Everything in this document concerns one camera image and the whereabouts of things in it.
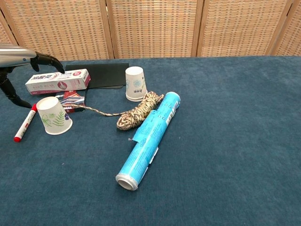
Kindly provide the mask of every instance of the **white paper cup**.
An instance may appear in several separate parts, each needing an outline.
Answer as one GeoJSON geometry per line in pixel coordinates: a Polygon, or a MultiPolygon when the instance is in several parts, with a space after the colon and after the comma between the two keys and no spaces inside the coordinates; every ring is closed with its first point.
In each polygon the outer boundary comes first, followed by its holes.
{"type": "Polygon", "coordinates": [[[46,97],[37,103],[45,131],[51,135],[66,132],[72,126],[72,120],[56,97],[46,97]]]}
{"type": "Polygon", "coordinates": [[[129,67],[126,69],[126,97],[130,101],[142,101],[147,93],[144,73],[141,67],[129,67]]]}

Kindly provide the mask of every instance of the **blue packaging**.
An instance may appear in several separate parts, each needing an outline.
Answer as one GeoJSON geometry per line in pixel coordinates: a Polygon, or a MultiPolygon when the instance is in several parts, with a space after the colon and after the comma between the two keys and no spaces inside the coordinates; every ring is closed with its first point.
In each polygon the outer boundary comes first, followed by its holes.
{"type": "Polygon", "coordinates": [[[158,145],[167,129],[180,97],[175,92],[166,93],[157,110],[152,110],[136,131],[132,140],[137,144],[116,176],[116,181],[125,189],[136,190],[145,172],[158,151],[158,145]]]}

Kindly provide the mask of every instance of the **rope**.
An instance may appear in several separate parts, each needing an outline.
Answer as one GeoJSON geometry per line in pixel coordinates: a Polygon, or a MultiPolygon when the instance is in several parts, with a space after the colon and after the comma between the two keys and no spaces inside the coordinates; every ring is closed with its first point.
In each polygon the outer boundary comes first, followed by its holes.
{"type": "Polygon", "coordinates": [[[130,111],[113,114],[104,113],[92,107],[81,105],[69,104],[63,106],[82,107],[107,117],[121,115],[121,117],[117,121],[117,128],[120,130],[128,130],[139,126],[146,119],[147,115],[151,112],[151,110],[153,110],[157,106],[157,104],[161,102],[163,97],[163,94],[161,96],[158,96],[155,92],[150,91],[143,96],[143,100],[137,107],[133,108],[130,111]]]}

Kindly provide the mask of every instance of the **rattan screen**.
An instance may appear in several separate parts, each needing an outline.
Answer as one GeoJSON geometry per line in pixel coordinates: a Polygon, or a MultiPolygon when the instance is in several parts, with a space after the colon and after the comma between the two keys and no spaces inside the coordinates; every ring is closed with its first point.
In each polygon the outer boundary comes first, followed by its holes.
{"type": "Polygon", "coordinates": [[[60,60],[113,58],[104,0],[1,0],[0,6],[20,45],[60,60]]]}
{"type": "Polygon", "coordinates": [[[286,0],[205,0],[198,56],[264,55],[286,0]]]}
{"type": "Polygon", "coordinates": [[[0,12],[0,43],[16,44],[16,41],[1,12],[0,12]]]}
{"type": "Polygon", "coordinates": [[[115,57],[190,57],[197,3],[107,0],[115,57]]]}
{"type": "Polygon", "coordinates": [[[301,2],[285,31],[276,55],[301,56],[301,2]]]}

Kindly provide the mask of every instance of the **toothpaste box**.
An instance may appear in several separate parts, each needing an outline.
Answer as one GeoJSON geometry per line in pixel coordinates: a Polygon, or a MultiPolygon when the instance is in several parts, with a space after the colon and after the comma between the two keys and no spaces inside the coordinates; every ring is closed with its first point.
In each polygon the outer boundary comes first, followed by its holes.
{"type": "Polygon", "coordinates": [[[56,93],[86,89],[91,78],[87,69],[35,74],[26,83],[27,90],[32,94],[56,93]]]}

